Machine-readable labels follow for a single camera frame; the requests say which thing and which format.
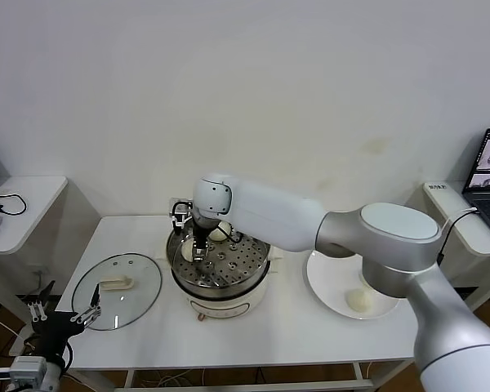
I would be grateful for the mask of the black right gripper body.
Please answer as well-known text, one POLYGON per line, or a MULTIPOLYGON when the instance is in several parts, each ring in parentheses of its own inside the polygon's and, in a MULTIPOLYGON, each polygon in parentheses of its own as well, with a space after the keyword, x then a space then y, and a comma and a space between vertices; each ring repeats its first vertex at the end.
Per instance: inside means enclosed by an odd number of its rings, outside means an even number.
POLYGON ((204 216, 192 216, 191 220, 193 222, 194 246, 197 249, 205 249, 209 234, 217 228, 220 220, 204 216))

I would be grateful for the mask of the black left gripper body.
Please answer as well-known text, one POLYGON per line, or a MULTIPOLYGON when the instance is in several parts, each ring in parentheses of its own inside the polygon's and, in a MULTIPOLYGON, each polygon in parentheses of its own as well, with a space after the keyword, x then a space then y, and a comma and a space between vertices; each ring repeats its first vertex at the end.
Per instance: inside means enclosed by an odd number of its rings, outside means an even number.
POLYGON ((33 354, 45 359, 62 359, 68 340, 85 330, 76 312, 63 311, 50 313, 44 320, 33 321, 32 327, 38 335, 33 354))

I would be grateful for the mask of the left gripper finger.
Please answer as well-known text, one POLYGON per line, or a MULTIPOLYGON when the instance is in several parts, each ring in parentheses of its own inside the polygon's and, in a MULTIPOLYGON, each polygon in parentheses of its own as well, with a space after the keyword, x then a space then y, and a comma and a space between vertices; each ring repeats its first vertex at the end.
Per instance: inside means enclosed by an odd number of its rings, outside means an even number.
POLYGON ((74 315, 70 321, 72 323, 82 324, 84 327, 87 327, 89 324, 95 322, 100 315, 100 284, 97 283, 89 306, 82 313, 74 315))
POLYGON ((48 285, 40 291, 37 299, 28 303, 31 321, 33 323, 43 322, 47 320, 45 307, 49 300, 49 297, 51 296, 52 288, 54 287, 55 282, 55 280, 51 280, 48 285))

